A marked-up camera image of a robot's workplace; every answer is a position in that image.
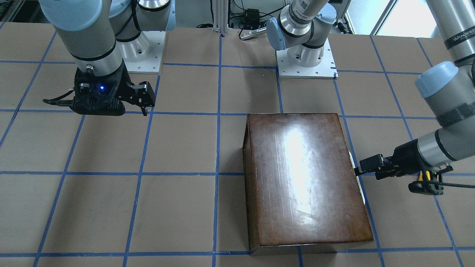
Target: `floor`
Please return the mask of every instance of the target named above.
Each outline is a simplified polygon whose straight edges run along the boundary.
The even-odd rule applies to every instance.
[[[375,242],[252,257],[240,147],[248,113],[338,113],[360,160],[438,128],[414,87],[450,60],[439,39],[331,35],[338,79],[279,79],[266,38],[169,33],[148,117],[81,116],[41,102],[75,65],[49,24],[0,26],[0,266],[475,266],[475,191],[410,193],[362,177]],[[473,158],[446,181],[475,184]]]

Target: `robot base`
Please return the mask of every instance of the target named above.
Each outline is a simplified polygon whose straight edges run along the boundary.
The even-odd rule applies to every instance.
[[[150,51],[139,55],[137,60],[125,60],[129,73],[159,74],[162,66],[163,49],[165,47],[165,31],[144,31],[150,42]]]
[[[333,79],[338,77],[335,60],[328,39],[324,45],[325,54],[315,67],[301,67],[294,64],[287,55],[287,50],[276,51],[277,66],[281,78],[306,78],[306,79]]]

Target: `light blue joint cap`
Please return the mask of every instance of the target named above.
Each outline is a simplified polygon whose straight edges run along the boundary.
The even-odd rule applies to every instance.
[[[275,50],[280,51],[285,49],[284,34],[275,18],[271,18],[267,22],[267,38]]]
[[[333,24],[336,21],[336,10],[335,8],[326,3],[323,8],[318,12],[317,19],[325,22],[326,24]]]
[[[458,68],[454,63],[445,61],[435,65],[416,79],[416,86],[423,98],[440,91],[446,86],[458,73]]]
[[[103,0],[39,0],[45,17],[56,28],[80,31],[91,26],[102,11]]]
[[[112,0],[111,10],[109,12],[109,18],[119,15],[124,11],[129,5],[131,0]]]
[[[170,15],[168,16],[167,26],[165,27],[165,31],[174,30],[176,26],[176,14],[175,14],[175,0],[170,0]]]

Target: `glossy wooden surface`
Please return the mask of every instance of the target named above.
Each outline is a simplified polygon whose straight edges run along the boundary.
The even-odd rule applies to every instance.
[[[249,114],[243,155],[251,250],[373,240],[337,114]]]

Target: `gray robot arm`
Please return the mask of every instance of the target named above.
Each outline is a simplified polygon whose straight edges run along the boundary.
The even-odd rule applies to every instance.
[[[468,0],[427,3],[454,63],[424,72],[416,86],[442,128],[397,147],[391,157],[378,154],[360,161],[355,172],[374,172],[377,179],[420,173],[409,190],[440,195],[450,163],[475,155],[475,10]]]
[[[442,128],[398,146],[390,157],[378,154],[360,161],[355,173],[374,172],[377,179],[420,173],[409,190],[440,195],[442,174],[452,170],[450,163],[475,155],[475,11],[469,0],[427,1],[455,65],[444,62],[431,68],[416,85]],[[284,7],[267,23],[272,47],[289,48],[297,65],[318,65],[323,57],[319,48],[336,16],[327,2],[294,0]]]
[[[39,0],[78,69],[72,100],[44,99],[79,114],[123,115],[122,101],[146,108],[155,106],[148,82],[131,82],[118,42],[137,39],[142,30],[175,27],[174,0]]]

